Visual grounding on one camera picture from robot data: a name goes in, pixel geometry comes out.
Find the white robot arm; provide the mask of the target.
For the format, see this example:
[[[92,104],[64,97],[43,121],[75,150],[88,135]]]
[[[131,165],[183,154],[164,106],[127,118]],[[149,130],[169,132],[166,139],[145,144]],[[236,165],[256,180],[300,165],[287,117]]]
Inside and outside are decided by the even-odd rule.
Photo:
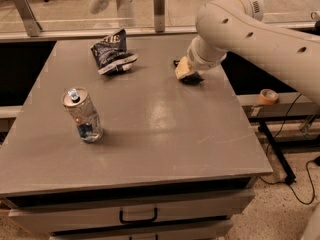
[[[312,101],[320,102],[320,41],[317,36],[264,24],[262,0],[214,0],[196,16],[197,36],[176,69],[187,81],[218,66],[229,52],[248,60]],[[319,207],[293,212],[280,200],[254,207],[266,215],[237,217],[238,227],[220,240],[319,240]]]

